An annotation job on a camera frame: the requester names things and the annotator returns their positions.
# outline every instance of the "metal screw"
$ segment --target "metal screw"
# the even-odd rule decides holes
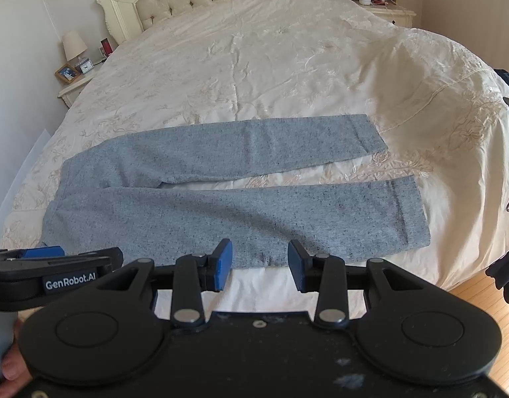
[[[267,326],[267,323],[265,321],[263,321],[263,320],[255,320],[253,322],[253,326],[257,327],[257,328],[263,328],[263,327]]]
[[[340,323],[345,320],[346,315],[341,310],[328,308],[319,313],[319,318],[326,323]]]
[[[177,310],[173,318],[181,323],[194,323],[199,319],[199,313],[191,308],[183,308],[182,310]]]

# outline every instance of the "lamp shade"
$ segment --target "lamp shade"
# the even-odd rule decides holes
[[[76,30],[72,30],[63,36],[63,47],[67,61],[87,50],[87,45]]]

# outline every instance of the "gray sweatpants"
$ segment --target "gray sweatpants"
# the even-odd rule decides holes
[[[311,254],[364,260],[430,241],[413,177],[358,184],[232,190],[160,189],[348,160],[386,146],[365,115],[202,124],[110,139],[63,164],[41,244],[77,253],[119,246],[126,262],[172,264],[228,237],[235,268]]]

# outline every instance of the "circular knob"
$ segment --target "circular knob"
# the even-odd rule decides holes
[[[384,297],[358,321],[357,341],[378,368],[404,381],[429,386],[470,381],[492,366],[500,329],[479,308],[435,290]]]
[[[56,383],[114,383],[145,364],[163,340],[161,321],[125,292],[63,298],[34,313],[20,334],[28,368]]]

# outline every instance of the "wooden floor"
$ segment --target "wooden floor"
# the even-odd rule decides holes
[[[509,393],[509,304],[503,300],[502,291],[496,290],[494,279],[482,272],[452,293],[485,310],[500,325],[503,341],[490,377]]]

